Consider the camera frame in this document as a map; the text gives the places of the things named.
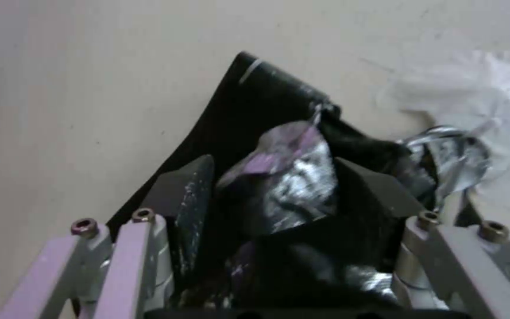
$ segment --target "crumpled plastic bag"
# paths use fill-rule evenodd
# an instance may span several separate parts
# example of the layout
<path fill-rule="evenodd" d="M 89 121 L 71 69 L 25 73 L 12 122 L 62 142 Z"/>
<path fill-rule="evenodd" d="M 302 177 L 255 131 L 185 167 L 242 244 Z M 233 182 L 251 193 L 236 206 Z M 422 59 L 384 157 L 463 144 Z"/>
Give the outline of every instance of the crumpled plastic bag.
<path fill-rule="evenodd" d="M 376 103 L 424 111 L 437 125 L 453 125 L 481 139 L 492 166 L 470 196 L 510 210 L 510 53 L 473 52 L 404 71 L 380 91 Z"/>

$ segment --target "beige wall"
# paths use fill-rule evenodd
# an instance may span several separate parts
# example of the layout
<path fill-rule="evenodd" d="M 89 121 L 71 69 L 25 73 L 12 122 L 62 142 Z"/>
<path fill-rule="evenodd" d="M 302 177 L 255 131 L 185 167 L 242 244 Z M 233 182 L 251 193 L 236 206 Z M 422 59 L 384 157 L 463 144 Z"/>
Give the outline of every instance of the beige wall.
<path fill-rule="evenodd" d="M 510 48 L 510 1 L 0 0 L 0 307 L 45 240 L 154 172 L 240 50 L 402 137 L 421 123 L 372 109 L 384 63 L 450 32 Z"/>

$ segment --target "hex socket screw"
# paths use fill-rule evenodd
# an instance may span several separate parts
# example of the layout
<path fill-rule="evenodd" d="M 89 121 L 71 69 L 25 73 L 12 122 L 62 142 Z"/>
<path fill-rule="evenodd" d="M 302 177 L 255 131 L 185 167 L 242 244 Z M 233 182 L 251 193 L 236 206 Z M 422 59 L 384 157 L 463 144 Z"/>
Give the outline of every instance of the hex socket screw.
<path fill-rule="evenodd" d="M 492 220 L 484 220 L 479 225 L 477 232 L 481 239 L 494 244 L 502 244 L 509 239 L 509 228 L 501 224 L 500 222 L 494 222 Z"/>
<path fill-rule="evenodd" d="M 151 208 L 139 208 L 131 216 L 133 222 L 155 222 L 155 212 Z"/>
<path fill-rule="evenodd" d="M 70 233 L 82 238 L 91 239 L 99 234 L 100 228 L 93 218 L 81 218 L 70 226 Z"/>
<path fill-rule="evenodd" d="M 417 226 L 421 230 L 429 231 L 432 227 L 440 224 L 440 218 L 435 212 L 423 210 L 417 216 Z"/>

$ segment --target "purple metal bar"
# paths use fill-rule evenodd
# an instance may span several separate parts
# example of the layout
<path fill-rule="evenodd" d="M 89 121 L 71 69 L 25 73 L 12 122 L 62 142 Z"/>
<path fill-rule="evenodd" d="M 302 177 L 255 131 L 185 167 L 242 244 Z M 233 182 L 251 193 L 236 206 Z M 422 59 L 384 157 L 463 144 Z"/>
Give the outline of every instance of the purple metal bar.
<path fill-rule="evenodd" d="M 150 222 L 138 222 L 121 227 L 94 319 L 143 316 L 145 283 L 155 280 L 152 226 Z"/>
<path fill-rule="evenodd" d="M 0 319 L 58 318 L 73 293 L 87 241 L 79 236 L 49 240 L 0 312 Z"/>

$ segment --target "clear plastic bag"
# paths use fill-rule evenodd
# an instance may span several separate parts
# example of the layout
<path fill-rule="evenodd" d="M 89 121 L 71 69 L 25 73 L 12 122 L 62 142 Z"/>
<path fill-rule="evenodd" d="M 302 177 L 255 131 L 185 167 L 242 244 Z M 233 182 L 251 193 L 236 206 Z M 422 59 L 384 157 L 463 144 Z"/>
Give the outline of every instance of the clear plastic bag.
<path fill-rule="evenodd" d="M 436 125 L 477 135 L 490 150 L 492 166 L 472 196 L 510 210 L 510 53 L 473 52 L 404 71 L 380 91 L 376 103 L 424 111 Z"/>

